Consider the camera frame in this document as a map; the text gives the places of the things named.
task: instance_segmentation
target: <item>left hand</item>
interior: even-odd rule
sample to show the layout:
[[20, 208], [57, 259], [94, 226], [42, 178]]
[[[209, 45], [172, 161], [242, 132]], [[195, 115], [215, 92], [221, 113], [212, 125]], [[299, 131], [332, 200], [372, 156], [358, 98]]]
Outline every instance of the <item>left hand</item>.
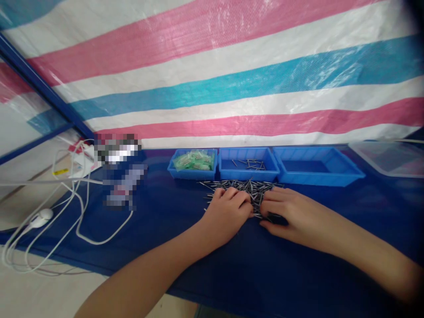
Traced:
[[196, 224], [212, 249], [228, 243], [249, 217], [253, 216], [250, 195], [236, 188], [217, 188], [209, 208]]

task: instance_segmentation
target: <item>white power adapter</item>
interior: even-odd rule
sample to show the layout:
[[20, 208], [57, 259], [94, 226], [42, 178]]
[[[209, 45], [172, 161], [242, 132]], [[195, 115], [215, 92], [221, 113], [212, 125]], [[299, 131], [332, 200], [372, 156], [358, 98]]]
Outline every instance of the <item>white power adapter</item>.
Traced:
[[74, 173], [70, 178], [84, 178], [102, 166], [101, 162], [95, 160], [94, 146], [83, 144], [83, 147], [83, 151], [73, 156]]

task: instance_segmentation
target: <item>blue table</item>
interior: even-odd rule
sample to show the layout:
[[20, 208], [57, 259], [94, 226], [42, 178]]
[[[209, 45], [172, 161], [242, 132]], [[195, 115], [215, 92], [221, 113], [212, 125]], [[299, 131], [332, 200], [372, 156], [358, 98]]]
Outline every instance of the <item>blue table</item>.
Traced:
[[[419, 246], [424, 181], [384, 177], [347, 146], [337, 148], [366, 178], [346, 188], [289, 187], [334, 209], [423, 264]], [[138, 160], [147, 163], [149, 169], [134, 195], [137, 209], [111, 242], [90, 245], [72, 232], [52, 258], [112, 275], [197, 222], [206, 207], [202, 197], [210, 191], [195, 181], [172, 179], [167, 166], [173, 153], [140, 153]], [[96, 171], [92, 178], [102, 179], [104, 170]], [[83, 198], [86, 186], [80, 186]], [[81, 233], [101, 241], [116, 230], [128, 212], [104, 207], [101, 185], [91, 184], [90, 189]], [[79, 214], [79, 203], [74, 200], [32, 252], [46, 255]], [[246, 317], [385, 317], [395, 308], [396, 302], [358, 269], [331, 255], [273, 237], [258, 222], [257, 218], [248, 220], [227, 245], [188, 268], [168, 293]], [[36, 234], [30, 232], [21, 247]]]

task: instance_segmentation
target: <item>power cord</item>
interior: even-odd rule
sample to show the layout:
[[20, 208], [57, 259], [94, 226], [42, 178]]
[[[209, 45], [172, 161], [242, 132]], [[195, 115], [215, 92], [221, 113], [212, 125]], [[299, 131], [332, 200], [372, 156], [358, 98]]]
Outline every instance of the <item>power cord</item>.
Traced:
[[[84, 144], [86, 141], [88, 140], [82, 140], [80, 141], [77, 146], [75, 147], [75, 150], [71, 153], [72, 154], [72, 159], [74, 157], [74, 155], [76, 154], [77, 150], [82, 147], [81, 145]], [[57, 160], [57, 155], [59, 152], [64, 151], [64, 150], [59, 150], [54, 158], [53, 158], [53, 165], [52, 165], [52, 172], [54, 172], [54, 168], [56, 165], [56, 160]], [[71, 175], [73, 173], [73, 164], [71, 165]], [[84, 213], [87, 209], [88, 206], [88, 200], [89, 200], [89, 192], [90, 192], [90, 183], [95, 183], [95, 184], [102, 184], [101, 181], [97, 181], [97, 180], [92, 180], [90, 179], [90, 174], [91, 171], [88, 173], [88, 178], [68, 178], [68, 179], [59, 179], [57, 178], [54, 174], [54, 177], [56, 178], [56, 180], [51, 180], [51, 181], [24, 181], [24, 182], [0, 182], [0, 186], [10, 186], [10, 185], [32, 185], [32, 184], [54, 184], [54, 183], [60, 183], [60, 185], [58, 187], [55, 188], [55, 190], [53, 190], [51, 192], [51, 194], [38, 206], [38, 208], [36, 208], [23, 222], [22, 224], [16, 229], [16, 231], [12, 234], [12, 236], [10, 237], [10, 239], [6, 242], [3, 252], [2, 252], [2, 262], [9, 268], [14, 269], [15, 271], [17, 271], [18, 273], [37, 273], [37, 274], [41, 274], [44, 276], [61, 276], [61, 275], [78, 275], [78, 274], [83, 274], [83, 273], [89, 273], [89, 272], [80, 272], [80, 273], [69, 273], [69, 271], [75, 269], [72, 268], [70, 270], [67, 270], [66, 272], [55, 272], [55, 271], [50, 271], [50, 270], [46, 270], [46, 269], [42, 269], [42, 266], [46, 266], [49, 264], [45, 264], [45, 262], [50, 258], [50, 256], [55, 252], [55, 250], [58, 248], [58, 246], [63, 242], [63, 240], [68, 236], [68, 234], [72, 231], [72, 229], [77, 226], [76, 228], [76, 235], [78, 237], [80, 237], [81, 239], [85, 240], [86, 242], [93, 244], [93, 245], [101, 245], [101, 244], [105, 244], [107, 242], [109, 242], [111, 239], [113, 239], [116, 234], [125, 226], [125, 224], [127, 224], [127, 222], [129, 221], [129, 219], [132, 217], [133, 215], [133, 211], [130, 212], [130, 215], [128, 216], [128, 218], [125, 220], [125, 222], [106, 240], [101, 241], [101, 242], [96, 242], [91, 240], [90, 238], [82, 235], [80, 233], [80, 226], [81, 223], [83, 221], [83, 217], [84, 217]], [[72, 188], [70, 188], [69, 186], [67, 186], [64, 182], [66, 181], [74, 181], [77, 182], [77, 185], [75, 187], [75, 183], [72, 182]], [[80, 186], [81, 182], [87, 182], [87, 201], [84, 204], [83, 199], [81, 198], [81, 196], [77, 193], [77, 190]], [[47, 226], [44, 227], [44, 229], [42, 231], [40, 231], [40, 233], [33, 239], [33, 241], [28, 245], [27, 249], [25, 250], [25, 254], [24, 254], [24, 259], [25, 259], [25, 264], [17, 264], [13, 262], [13, 253], [15, 251], [15, 248], [18, 244], [18, 241], [27, 233], [29, 232], [29, 230], [31, 230], [31, 228], [29, 228], [29, 226], [27, 226], [27, 228], [25, 228], [25, 230], [23, 230], [21, 232], [21, 230], [23, 229], [23, 227], [28, 224], [28, 222], [38, 213], [38, 211], [41, 209], [41, 207], [54, 195], [54, 193], [56, 193], [56, 191], [61, 187], [64, 186], [65, 188], [68, 189], [68, 191], [71, 192], [71, 196], [67, 199], [65, 199], [63, 202], [57, 204], [55, 207], [62, 205], [64, 203], [66, 203], [66, 205], [60, 210], [60, 212], [57, 213], [57, 215], [55, 216], [55, 218], [49, 222], [47, 224]], [[81, 215], [80, 217], [75, 221], [75, 223], [69, 228], [69, 230], [65, 233], [65, 235], [59, 240], [59, 242], [56, 244], [56, 246], [50, 251], [50, 253], [43, 259], [43, 261], [41, 263], [39, 263], [38, 265], [34, 266], [31, 265], [29, 260], [28, 260], [28, 254], [29, 251], [31, 250], [31, 247], [35, 244], [35, 242], [38, 240], [38, 238], [57, 220], [57, 218], [64, 212], [64, 210], [68, 207], [68, 205], [71, 203], [71, 201], [73, 200], [74, 197], [77, 197], [79, 199], [80, 205], [81, 205]], [[26, 266], [26, 270], [22, 270], [20, 268], [18, 268], [17, 266]]]

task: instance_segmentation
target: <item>pile of metal pins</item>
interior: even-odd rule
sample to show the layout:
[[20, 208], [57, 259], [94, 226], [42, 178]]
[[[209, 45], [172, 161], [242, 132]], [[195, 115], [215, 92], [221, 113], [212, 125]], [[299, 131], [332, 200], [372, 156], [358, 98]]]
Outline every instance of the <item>pile of metal pins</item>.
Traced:
[[237, 162], [243, 163], [245, 165], [247, 165], [246, 170], [247, 169], [251, 169], [251, 170], [266, 170], [265, 168], [265, 164], [263, 161], [260, 160], [256, 160], [256, 159], [246, 159], [246, 160], [232, 160], [233, 164], [237, 166]]
[[[203, 181], [198, 182], [205, 187], [209, 188], [212, 191], [215, 191], [217, 188], [223, 188], [227, 190], [228, 188], [236, 188], [240, 191], [246, 191], [251, 198], [251, 203], [253, 205], [253, 213], [257, 218], [262, 219], [262, 214], [260, 213], [260, 206], [264, 200], [264, 194], [266, 191], [271, 190], [273, 187], [278, 186], [284, 188], [284, 185], [271, 182], [258, 182], [258, 181], [239, 181], [239, 180], [223, 180], [223, 181]], [[208, 204], [211, 203], [213, 193], [208, 193], [204, 199], [208, 200]]]

